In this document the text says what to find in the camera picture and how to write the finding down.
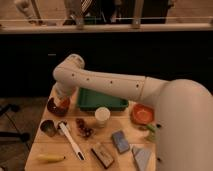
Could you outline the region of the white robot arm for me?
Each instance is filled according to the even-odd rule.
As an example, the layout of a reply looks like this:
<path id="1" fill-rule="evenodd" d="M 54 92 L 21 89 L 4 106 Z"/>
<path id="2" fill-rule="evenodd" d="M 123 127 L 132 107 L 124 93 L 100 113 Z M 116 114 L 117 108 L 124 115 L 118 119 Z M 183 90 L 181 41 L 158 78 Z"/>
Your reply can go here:
<path id="1" fill-rule="evenodd" d="M 188 79 L 166 81 L 147 76 L 88 71 L 71 54 L 53 77 L 59 98 L 82 87 L 154 109 L 156 171 L 213 171 L 213 94 Z"/>

